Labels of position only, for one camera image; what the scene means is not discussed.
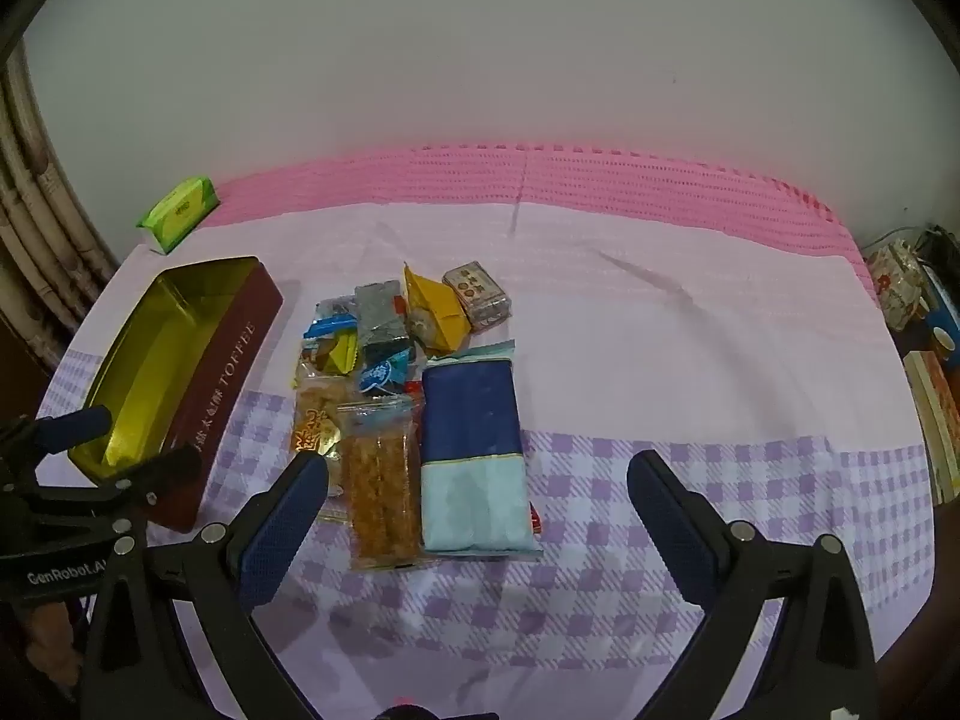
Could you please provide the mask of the person's left hand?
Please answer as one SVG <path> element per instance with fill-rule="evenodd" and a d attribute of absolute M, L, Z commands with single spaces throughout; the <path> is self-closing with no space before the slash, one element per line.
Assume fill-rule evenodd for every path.
<path fill-rule="evenodd" d="M 31 665 L 59 688 L 73 689 L 80 681 L 83 658 L 73 645 L 73 626 L 65 603 L 49 603 L 28 611 L 25 617 Z"/>

